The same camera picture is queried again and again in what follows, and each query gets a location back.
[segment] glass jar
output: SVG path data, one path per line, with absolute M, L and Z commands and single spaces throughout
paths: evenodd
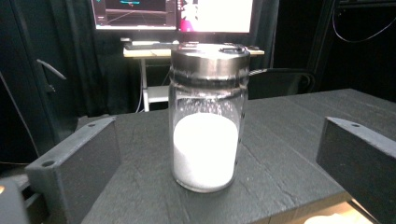
M 172 171 L 197 192 L 233 181 L 248 99 L 245 48 L 198 44 L 172 51 L 169 127 Z

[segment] metal lid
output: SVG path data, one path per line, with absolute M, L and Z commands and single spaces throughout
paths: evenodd
M 241 46 L 194 44 L 172 50 L 175 77 L 235 80 L 248 77 L 250 53 Z

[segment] monitor screen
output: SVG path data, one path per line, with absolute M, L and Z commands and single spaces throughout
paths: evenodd
M 176 0 L 92 0 L 97 30 L 176 30 Z
M 253 0 L 177 0 L 180 32 L 248 33 Z

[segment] desk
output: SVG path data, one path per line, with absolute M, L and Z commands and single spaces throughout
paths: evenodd
M 396 139 L 395 111 L 353 90 L 248 101 L 235 180 L 211 194 L 174 181 L 168 110 L 119 115 L 122 165 L 82 223 L 286 223 L 350 199 L 315 162 L 324 118 Z
M 250 50 L 249 52 L 251 56 L 264 54 L 263 50 Z M 134 49 L 134 50 L 124 49 L 123 54 L 124 57 L 126 58 L 134 58 L 139 60 L 139 65 L 141 69 L 140 76 L 142 78 L 142 88 L 143 88 L 143 104 L 145 107 L 145 111 L 146 112 L 149 111 L 150 103 L 167 102 L 168 101 L 167 86 L 148 87 L 146 60 L 170 58 L 171 50 L 170 49 Z

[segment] white powder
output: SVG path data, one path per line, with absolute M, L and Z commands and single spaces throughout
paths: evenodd
M 219 189 L 233 177 L 238 142 L 235 124 L 220 115 L 197 113 L 174 130 L 174 174 L 187 187 Z

